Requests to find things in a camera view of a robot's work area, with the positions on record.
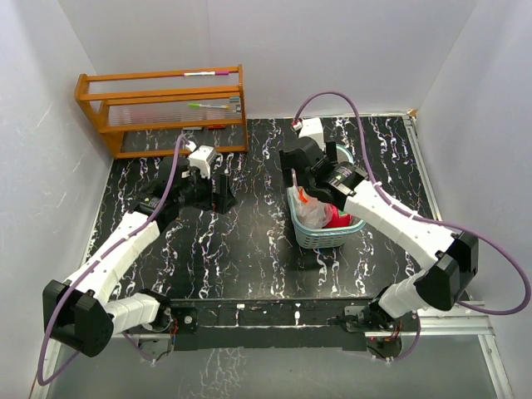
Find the clear orange zip top bag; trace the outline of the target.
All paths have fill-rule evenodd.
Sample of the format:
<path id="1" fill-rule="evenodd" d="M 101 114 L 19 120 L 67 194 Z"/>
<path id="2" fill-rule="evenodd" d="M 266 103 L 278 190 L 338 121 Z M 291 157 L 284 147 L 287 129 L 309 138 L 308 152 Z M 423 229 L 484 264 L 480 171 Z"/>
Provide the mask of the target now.
<path id="1" fill-rule="evenodd" d="M 303 187 L 288 188 L 288 197 L 298 222 L 308 229 L 322 229 L 333 218 L 332 206 L 310 196 Z"/>

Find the red green dragon fruit toy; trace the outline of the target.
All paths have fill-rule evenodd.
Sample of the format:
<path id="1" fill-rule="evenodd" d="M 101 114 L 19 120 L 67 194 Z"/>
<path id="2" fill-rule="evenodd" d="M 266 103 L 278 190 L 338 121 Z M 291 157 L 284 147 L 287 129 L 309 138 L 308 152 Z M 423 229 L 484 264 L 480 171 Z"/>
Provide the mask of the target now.
<path id="1" fill-rule="evenodd" d="M 359 219 L 339 210 L 332 204 L 325 205 L 324 229 L 339 229 L 353 226 Z"/>

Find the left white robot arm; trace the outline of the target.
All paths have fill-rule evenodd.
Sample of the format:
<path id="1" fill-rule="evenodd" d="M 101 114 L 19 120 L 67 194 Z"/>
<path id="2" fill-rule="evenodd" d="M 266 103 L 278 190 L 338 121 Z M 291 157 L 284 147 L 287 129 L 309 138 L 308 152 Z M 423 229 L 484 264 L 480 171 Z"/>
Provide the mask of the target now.
<path id="1" fill-rule="evenodd" d="M 141 253 L 184 208 L 224 214 L 236 203 L 225 173 L 214 174 L 218 153 L 202 145 L 187 157 L 165 157 L 157 176 L 131 201 L 116 230 L 75 273 L 52 280 L 43 290 L 47 337 L 88 356 L 101 353 L 111 337 L 146 325 L 155 332 L 171 322 L 170 302 L 144 290 L 128 298 L 111 294 Z"/>

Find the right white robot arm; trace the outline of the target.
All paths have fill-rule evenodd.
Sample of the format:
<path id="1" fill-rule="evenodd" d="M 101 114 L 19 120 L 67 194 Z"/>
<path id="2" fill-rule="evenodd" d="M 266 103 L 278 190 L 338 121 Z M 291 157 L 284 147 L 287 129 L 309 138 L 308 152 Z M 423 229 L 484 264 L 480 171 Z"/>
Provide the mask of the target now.
<path id="1" fill-rule="evenodd" d="M 385 287 L 365 308 L 343 317 L 360 328 L 390 329 L 400 317 L 420 309 L 448 311 L 478 271 L 479 240 L 421 221 L 411 209 L 380 195 L 367 173 L 349 161 L 340 162 L 333 142 L 325 148 L 308 137 L 279 152 L 283 182 L 299 185 L 324 204 L 361 219 L 409 253 L 420 272 Z"/>

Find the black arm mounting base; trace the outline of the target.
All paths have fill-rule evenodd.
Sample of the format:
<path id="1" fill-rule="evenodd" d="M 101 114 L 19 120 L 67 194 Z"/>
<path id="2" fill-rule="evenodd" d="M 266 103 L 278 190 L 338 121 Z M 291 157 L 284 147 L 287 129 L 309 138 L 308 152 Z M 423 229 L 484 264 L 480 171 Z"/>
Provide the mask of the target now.
<path id="1" fill-rule="evenodd" d="M 395 338 L 401 319 L 355 298 L 172 299 L 174 349 L 341 348 L 364 351 L 373 333 Z"/>

